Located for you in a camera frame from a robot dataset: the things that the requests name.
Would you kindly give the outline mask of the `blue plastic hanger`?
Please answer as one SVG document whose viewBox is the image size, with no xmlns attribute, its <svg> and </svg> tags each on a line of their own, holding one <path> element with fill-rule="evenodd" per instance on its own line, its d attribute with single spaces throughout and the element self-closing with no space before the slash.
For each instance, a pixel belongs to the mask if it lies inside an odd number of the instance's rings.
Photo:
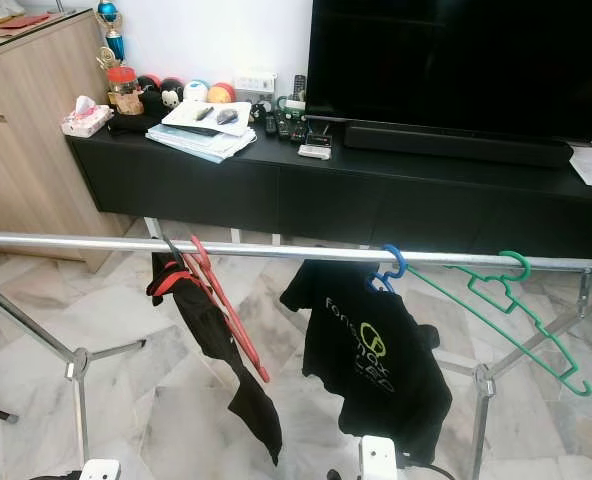
<svg viewBox="0 0 592 480">
<path fill-rule="evenodd" d="M 401 279 L 409 269 L 409 264 L 407 264 L 405 257 L 402 256 L 401 251 L 393 244 L 384 244 L 383 250 L 392 253 L 393 257 L 395 257 L 396 269 L 384 271 L 384 273 L 373 271 L 366 280 L 366 287 L 368 287 L 369 291 L 395 293 L 396 289 L 391 282 L 393 279 Z"/>
</svg>

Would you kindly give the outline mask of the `black shirt green logo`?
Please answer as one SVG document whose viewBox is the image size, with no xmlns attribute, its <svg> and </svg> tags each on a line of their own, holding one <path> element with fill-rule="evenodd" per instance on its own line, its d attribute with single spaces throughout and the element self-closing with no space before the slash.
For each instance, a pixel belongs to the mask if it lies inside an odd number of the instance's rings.
<svg viewBox="0 0 592 480">
<path fill-rule="evenodd" d="M 302 375 L 343 397 L 342 433 L 384 436 L 409 460 L 436 457 L 452 394 L 433 355 L 439 342 L 400 294 L 370 287 L 370 262 L 305 260 L 279 301 L 309 310 Z"/>
</svg>

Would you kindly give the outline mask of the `dark grey hanger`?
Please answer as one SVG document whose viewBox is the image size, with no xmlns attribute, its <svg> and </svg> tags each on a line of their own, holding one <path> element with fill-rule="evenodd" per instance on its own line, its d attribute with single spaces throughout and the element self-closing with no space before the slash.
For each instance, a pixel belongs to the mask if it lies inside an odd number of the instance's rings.
<svg viewBox="0 0 592 480">
<path fill-rule="evenodd" d="M 188 270 L 188 264 L 186 262 L 185 255 L 183 255 L 183 252 L 180 250 L 180 248 L 177 248 L 176 244 L 174 244 L 171 239 L 164 237 L 163 241 L 165 244 L 167 244 L 168 250 L 171 251 L 171 255 L 174 261 L 176 261 L 176 264 L 180 265 L 182 269 Z"/>
</svg>

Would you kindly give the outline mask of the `red plastic hanger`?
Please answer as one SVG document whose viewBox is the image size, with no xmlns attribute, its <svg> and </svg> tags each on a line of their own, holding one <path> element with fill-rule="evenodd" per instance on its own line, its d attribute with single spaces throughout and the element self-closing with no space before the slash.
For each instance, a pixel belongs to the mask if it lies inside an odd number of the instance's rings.
<svg viewBox="0 0 592 480">
<path fill-rule="evenodd" d="M 245 352 L 245 355 L 251 361 L 252 366 L 255 367 L 255 370 L 258 372 L 261 380 L 265 381 L 265 383 L 268 383 L 270 380 L 269 372 L 267 369 L 265 369 L 263 362 L 261 362 L 259 353 L 256 352 L 254 343 L 251 342 L 249 334 L 247 334 L 245 326 L 242 324 L 235 306 L 229 302 L 222 284 L 220 284 L 217 275 L 215 275 L 212 260 L 210 260 L 208 252 L 206 252 L 206 248 L 196 236 L 190 236 L 190 239 L 196 248 L 196 252 L 191 253 L 190 257 L 192 262 L 194 262 L 197 273 L 199 273 L 201 278 L 203 278 L 206 284 L 208 284 L 209 297 L 212 298 L 215 303 L 217 303 L 217 306 L 220 308 L 220 310 L 222 310 L 223 314 L 226 315 L 228 329 L 231 330 L 233 338 L 236 339 L 238 347 L 241 348 L 242 352 Z"/>
</svg>

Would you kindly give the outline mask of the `green plastic hanger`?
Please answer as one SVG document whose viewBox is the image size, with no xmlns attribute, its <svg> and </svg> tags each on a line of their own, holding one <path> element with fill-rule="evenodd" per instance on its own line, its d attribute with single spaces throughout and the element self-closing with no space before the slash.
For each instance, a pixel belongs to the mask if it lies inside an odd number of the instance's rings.
<svg viewBox="0 0 592 480">
<path fill-rule="evenodd" d="M 469 289 L 471 293 L 474 293 L 476 297 L 479 297 L 480 300 L 483 300 L 485 303 L 488 303 L 489 306 L 493 307 L 494 310 L 500 311 L 501 314 L 510 315 L 512 312 L 521 311 L 526 316 L 529 316 L 529 319 L 532 320 L 532 325 L 535 328 L 535 332 L 538 334 L 543 335 L 544 340 L 548 340 L 555 344 L 558 349 L 558 352 L 561 353 L 562 356 L 566 358 L 567 366 L 565 370 L 557 371 L 553 369 L 553 367 L 549 366 L 543 358 L 540 358 L 538 355 L 535 355 L 533 352 L 533 347 L 526 346 L 525 343 L 520 342 L 520 340 L 516 340 L 512 335 L 508 334 L 505 329 L 502 329 L 501 326 L 498 326 L 496 323 L 493 323 L 492 320 L 489 320 L 487 316 L 480 314 L 475 307 L 469 305 L 465 301 L 462 301 L 460 297 L 457 297 L 456 294 L 451 292 L 447 292 L 446 289 L 442 288 L 433 280 L 430 280 L 428 276 L 425 276 L 420 273 L 419 270 L 415 268 L 411 268 L 411 266 L 407 266 L 406 271 L 415 276 L 415 278 L 419 278 L 423 280 L 423 282 L 430 285 L 434 289 L 437 289 L 439 293 L 444 294 L 447 298 L 450 298 L 456 305 L 460 305 L 462 308 L 465 308 L 466 311 L 469 311 L 471 315 L 478 317 L 479 320 L 482 320 L 483 323 L 489 328 L 493 329 L 494 332 L 501 335 L 502 338 L 505 338 L 508 343 L 512 344 L 516 348 L 516 351 L 521 353 L 521 355 L 525 355 L 529 357 L 530 360 L 535 362 L 535 364 L 542 367 L 542 369 L 546 370 L 552 378 L 560 381 L 564 387 L 570 390 L 571 393 L 576 394 L 576 396 L 581 397 L 588 397 L 592 394 L 592 387 L 590 387 L 589 381 L 580 380 L 579 387 L 571 383 L 572 375 L 575 375 L 576 372 L 579 371 L 579 365 L 576 364 L 575 358 L 571 356 L 569 349 L 567 349 L 564 344 L 562 344 L 561 339 L 557 337 L 555 333 L 549 332 L 546 328 L 546 324 L 543 324 L 543 321 L 540 320 L 540 316 L 535 314 L 534 311 L 530 310 L 528 306 L 525 305 L 523 301 L 520 301 L 520 298 L 516 296 L 514 293 L 514 283 L 523 283 L 526 279 L 532 275 L 532 264 L 526 257 L 520 255 L 520 253 L 514 251 L 503 250 L 500 251 L 501 256 L 511 257 L 517 261 L 517 265 L 520 266 L 520 269 L 523 270 L 521 273 L 517 274 L 516 276 L 510 275 L 483 275 L 478 273 L 478 271 L 471 270 L 469 268 L 462 268 L 462 266 L 447 266 L 447 269 L 455 269 L 461 271 L 461 273 L 465 273 L 468 275 L 468 282 L 466 282 L 466 288 Z M 479 284 L 494 284 L 500 285 L 503 291 L 503 297 L 505 297 L 506 302 L 500 303 L 497 300 L 493 300 L 491 296 L 485 294 L 482 291 L 479 291 L 478 285 Z"/>
</svg>

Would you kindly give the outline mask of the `light wooden cabinet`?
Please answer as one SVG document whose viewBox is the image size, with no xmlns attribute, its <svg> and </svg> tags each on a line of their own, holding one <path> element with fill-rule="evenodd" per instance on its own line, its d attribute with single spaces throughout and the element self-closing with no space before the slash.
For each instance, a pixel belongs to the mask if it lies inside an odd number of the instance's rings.
<svg viewBox="0 0 592 480">
<path fill-rule="evenodd" d="M 90 10 L 0 42 L 0 230 L 119 237 L 130 216 L 100 212 L 60 120 L 78 96 L 105 100 Z"/>
</svg>

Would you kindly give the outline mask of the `silver metal clothes rack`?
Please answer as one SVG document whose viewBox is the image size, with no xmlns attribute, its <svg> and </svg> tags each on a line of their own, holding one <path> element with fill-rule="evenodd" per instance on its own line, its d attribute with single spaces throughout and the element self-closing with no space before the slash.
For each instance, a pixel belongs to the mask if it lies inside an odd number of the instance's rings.
<svg viewBox="0 0 592 480">
<path fill-rule="evenodd" d="M 95 236 L 53 236 L 53 234 L 31 234 L 31 233 L 13 233 L 0 232 L 0 248 L 3 247 L 30 247 L 36 250 L 104 250 L 104 251 L 136 251 L 136 252 L 171 252 L 167 244 L 164 243 L 162 230 L 158 220 L 145 218 L 146 228 L 150 230 L 150 239 L 140 238 L 117 238 L 117 237 L 95 237 Z M 194 243 L 185 244 L 185 247 L 177 248 L 183 252 L 183 256 L 188 253 L 195 253 Z M 360 244 L 356 250 L 351 248 L 333 248 L 323 246 L 295 246 L 295 244 L 241 244 L 241 243 L 206 243 L 206 252 L 209 256 L 246 256 L 246 257 L 264 257 L 264 259 L 319 259 L 331 261 L 350 261 L 350 262 L 392 262 L 396 265 L 395 257 L 392 253 L 378 248 Z M 442 252 L 418 252 L 412 251 L 404 253 L 407 265 L 414 268 L 416 265 L 432 264 L 447 266 L 462 266 L 462 268 L 498 268 L 514 269 L 519 268 L 517 261 L 511 257 L 498 255 L 479 255 L 479 253 L 442 253 Z M 561 335 L 570 332 L 576 325 L 579 325 L 592 316 L 592 301 L 590 301 L 589 280 L 592 278 L 592 259 L 547 259 L 547 257 L 526 257 L 526 260 L 532 264 L 533 268 L 548 271 L 561 271 L 561 273 L 576 273 L 580 275 L 580 291 L 578 296 L 578 306 L 572 316 L 558 316 L 557 319 L 546 325 L 551 333 L 555 333 L 561 339 Z M 53 337 L 49 330 L 41 326 L 30 316 L 25 314 L 20 307 L 14 306 L 11 300 L 0 292 L 0 311 L 4 315 L 12 317 L 18 325 L 27 329 L 28 334 L 39 339 L 49 351 L 55 353 L 66 362 L 66 379 L 73 385 L 73 412 L 75 412 L 75 430 L 76 447 L 78 458 L 81 462 L 91 460 L 89 447 L 89 424 L 87 424 L 86 411 L 86 390 L 85 375 L 89 370 L 89 365 L 101 358 L 109 358 L 116 355 L 122 355 L 124 352 L 136 351 L 148 343 L 148 339 L 140 338 L 132 340 L 130 343 L 122 344 L 109 349 L 99 349 L 99 351 L 90 351 L 84 347 L 69 348 L 66 344 L 60 342 L 58 338 Z M 546 340 L 542 334 L 534 333 L 528 340 L 520 340 L 526 346 L 533 347 L 533 352 L 537 347 L 542 346 Z M 505 372 L 511 370 L 520 358 L 526 357 L 516 351 L 508 353 L 496 364 L 488 366 L 487 364 L 478 364 L 473 367 L 462 364 L 455 364 L 446 360 L 446 358 L 437 358 L 438 365 L 443 369 L 448 369 L 459 374 L 469 376 L 476 385 L 476 407 L 474 424 L 474 453 L 471 457 L 471 467 L 469 480 L 479 480 L 483 471 L 483 458 L 485 449 L 485 425 L 489 417 L 489 408 L 491 402 L 496 397 L 497 378 L 503 376 Z"/>
</svg>

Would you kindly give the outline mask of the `pink tissue box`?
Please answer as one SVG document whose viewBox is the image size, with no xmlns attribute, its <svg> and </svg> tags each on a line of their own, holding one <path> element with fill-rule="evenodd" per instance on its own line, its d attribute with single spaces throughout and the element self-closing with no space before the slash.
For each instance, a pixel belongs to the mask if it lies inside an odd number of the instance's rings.
<svg viewBox="0 0 592 480">
<path fill-rule="evenodd" d="M 78 96 L 75 109 L 64 116 L 60 129 L 68 136 L 87 138 L 100 131 L 113 115 L 110 106 L 98 105 L 89 96 Z"/>
</svg>

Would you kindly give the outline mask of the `jar with red lid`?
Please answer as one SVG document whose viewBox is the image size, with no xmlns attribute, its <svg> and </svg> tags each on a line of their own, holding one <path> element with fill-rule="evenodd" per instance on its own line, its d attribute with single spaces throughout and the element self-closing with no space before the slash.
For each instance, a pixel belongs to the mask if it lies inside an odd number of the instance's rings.
<svg viewBox="0 0 592 480">
<path fill-rule="evenodd" d="M 144 105 L 140 100 L 142 91 L 139 82 L 137 82 L 135 70 L 131 67 L 108 68 L 107 81 L 109 104 L 118 114 L 144 114 Z"/>
</svg>

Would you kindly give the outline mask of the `black plush toy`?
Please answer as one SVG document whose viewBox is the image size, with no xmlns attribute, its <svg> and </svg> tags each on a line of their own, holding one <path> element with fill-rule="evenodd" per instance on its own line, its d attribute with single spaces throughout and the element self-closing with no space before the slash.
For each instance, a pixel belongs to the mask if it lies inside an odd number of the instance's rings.
<svg viewBox="0 0 592 480">
<path fill-rule="evenodd" d="M 185 99 L 185 83 L 176 77 L 162 79 L 162 82 L 160 82 L 160 99 L 162 99 L 165 108 L 177 108 Z"/>
</svg>

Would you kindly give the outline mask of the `stack of papers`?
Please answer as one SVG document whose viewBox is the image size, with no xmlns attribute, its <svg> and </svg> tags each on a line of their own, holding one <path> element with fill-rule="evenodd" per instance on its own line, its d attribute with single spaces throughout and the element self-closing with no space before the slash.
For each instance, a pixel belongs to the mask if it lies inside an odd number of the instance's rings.
<svg viewBox="0 0 592 480">
<path fill-rule="evenodd" d="M 213 113 L 196 122 L 196 115 L 205 108 L 214 108 Z M 148 129 L 145 137 L 160 145 L 219 164 L 256 140 L 256 133 L 249 124 L 251 108 L 250 102 L 219 104 L 183 101 L 158 124 Z M 237 122 L 218 125 L 217 114 L 222 109 L 235 109 L 238 113 Z"/>
</svg>

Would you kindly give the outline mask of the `black shirt red collar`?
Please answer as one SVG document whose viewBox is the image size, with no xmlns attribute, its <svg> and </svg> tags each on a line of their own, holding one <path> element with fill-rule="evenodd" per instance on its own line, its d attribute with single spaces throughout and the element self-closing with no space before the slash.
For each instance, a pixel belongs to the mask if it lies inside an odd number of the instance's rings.
<svg viewBox="0 0 592 480">
<path fill-rule="evenodd" d="M 270 460 L 277 463 L 282 448 L 281 421 L 276 407 L 258 380 L 246 369 L 226 316 L 210 300 L 205 283 L 173 260 L 172 253 L 151 255 L 153 278 L 146 287 L 151 303 L 158 306 L 171 294 L 177 310 L 205 356 L 227 362 L 235 371 L 238 388 L 229 402 L 229 411 L 245 422 L 247 429 L 265 445 Z"/>
</svg>

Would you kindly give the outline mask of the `blue gold trophy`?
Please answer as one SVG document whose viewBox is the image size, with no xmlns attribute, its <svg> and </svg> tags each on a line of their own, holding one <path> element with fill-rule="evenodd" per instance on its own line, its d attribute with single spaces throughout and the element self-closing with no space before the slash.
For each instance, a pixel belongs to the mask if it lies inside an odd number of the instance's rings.
<svg viewBox="0 0 592 480">
<path fill-rule="evenodd" d="M 98 61 L 101 69 L 122 67 L 126 55 L 124 55 L 124 40 L 121 33 L 123 18 L 118 12 L 116 4 L 112 0 L 100 0 L 94 12 L 96 22 L 103 29 L 105 44 L 100 52 Z"/>
</svg>

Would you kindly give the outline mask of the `blue white round toy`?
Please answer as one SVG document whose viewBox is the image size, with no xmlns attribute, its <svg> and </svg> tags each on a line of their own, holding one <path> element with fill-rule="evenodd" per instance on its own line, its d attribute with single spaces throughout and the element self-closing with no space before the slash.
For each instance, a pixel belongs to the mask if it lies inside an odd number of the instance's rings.
<svg viewBox="0 0 592 480">
<path fill-rule="evenodd" d="M 183 101 L 205 102 L 209 91 L 209 83 L 201 81 L 201 79 L 191 79 L 183 87 Z"/>
</svg>

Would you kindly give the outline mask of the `orange round toy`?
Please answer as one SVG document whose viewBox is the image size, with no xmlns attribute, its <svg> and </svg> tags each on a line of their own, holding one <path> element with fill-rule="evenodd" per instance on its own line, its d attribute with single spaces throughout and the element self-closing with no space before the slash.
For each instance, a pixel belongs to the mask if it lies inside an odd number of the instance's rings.
<svg viewBox="0 0 592 480">
<path fill-rule="evenodd" d="M 235 88 L 233 88 L 231 84 L 224 82 L 215 83 L 209 88 L 208 92 L 206 92 L 206 101 L 219 102 L 219 104 L 224 104 L 224 102 L 235 102 Z"/>
</svg>

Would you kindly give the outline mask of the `black TV console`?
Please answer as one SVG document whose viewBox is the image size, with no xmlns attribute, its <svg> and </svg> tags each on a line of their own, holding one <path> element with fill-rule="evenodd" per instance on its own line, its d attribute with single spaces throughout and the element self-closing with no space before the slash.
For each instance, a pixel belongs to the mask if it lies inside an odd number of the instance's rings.
<svg viewBox="0 0 592 480">
<path fill-rule="evenodd" d="M 592 259 L 592 187 L 570 166 L 341 145 L 318 160 L 264 134 L 220 163 L 140 134 L 67 145 L 104 212 L 401 250 Z"/>
</svg>

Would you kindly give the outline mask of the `black soundbar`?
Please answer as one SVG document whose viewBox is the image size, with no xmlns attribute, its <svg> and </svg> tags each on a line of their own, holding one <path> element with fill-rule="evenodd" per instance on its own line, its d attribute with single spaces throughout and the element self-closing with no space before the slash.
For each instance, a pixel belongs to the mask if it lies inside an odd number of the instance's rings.
<svg viewBox="0 0 592 480">
<path fill-rule="evenodd" d="M 348 122 L 343 128 L 343 142 L 351 148 L 369 148 L 443 157 L 528 166 L 561 168 L 574 155 L 570 145 L 557 140 L 532 140 L 480 134 L 473 131 L 402 125 L 384 122 Z"/>
</svg>

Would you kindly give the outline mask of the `black television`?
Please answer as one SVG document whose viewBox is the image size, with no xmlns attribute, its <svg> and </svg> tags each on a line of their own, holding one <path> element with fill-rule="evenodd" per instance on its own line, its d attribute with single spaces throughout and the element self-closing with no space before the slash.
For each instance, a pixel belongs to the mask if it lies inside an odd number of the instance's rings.
<svg viewBox="0 0 592 480">
<path fill-rule="evenodd" d="M 592 0 L 314 0 L 308 108 L 592 140 Z"/>
</svg>

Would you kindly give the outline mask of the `white wall socket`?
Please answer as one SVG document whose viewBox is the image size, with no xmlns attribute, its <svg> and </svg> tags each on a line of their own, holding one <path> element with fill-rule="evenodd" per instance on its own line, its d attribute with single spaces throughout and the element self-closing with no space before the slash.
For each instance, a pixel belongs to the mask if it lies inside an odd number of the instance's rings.
<svg viewBox="0 0 592 480">
<path fill-rule="evenodd" d="M 273 95 L 276 92 L 277 74 L 273 72 L 255 72 L 255 70 L 241 70 L 233 76 L 233 87 L 245 92 L 265 93 Z"/>
</svg>

